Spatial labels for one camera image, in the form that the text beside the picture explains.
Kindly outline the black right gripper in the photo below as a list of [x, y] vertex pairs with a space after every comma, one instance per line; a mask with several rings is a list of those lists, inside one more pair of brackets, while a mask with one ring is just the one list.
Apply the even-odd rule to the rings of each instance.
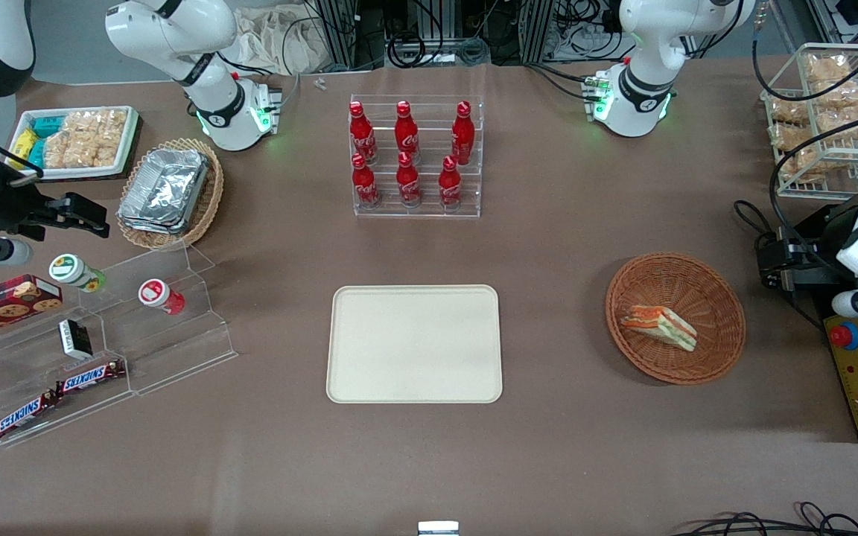
[[108, 214], [102, 205], [74, 192], [53, 198], [34, 185], [0, 190], [0, 235], [45, 240], [45, 229], [75, 229], [109, 237]]

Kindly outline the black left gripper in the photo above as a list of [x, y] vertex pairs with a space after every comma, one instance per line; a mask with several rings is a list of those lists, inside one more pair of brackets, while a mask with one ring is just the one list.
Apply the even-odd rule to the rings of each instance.
[[816, 244], [801, 242], [783, 227], [763, 232], [757, 238], [760, 284], [767, 289], [794, 293], [848, 281], [843, 270], [818, 253]]

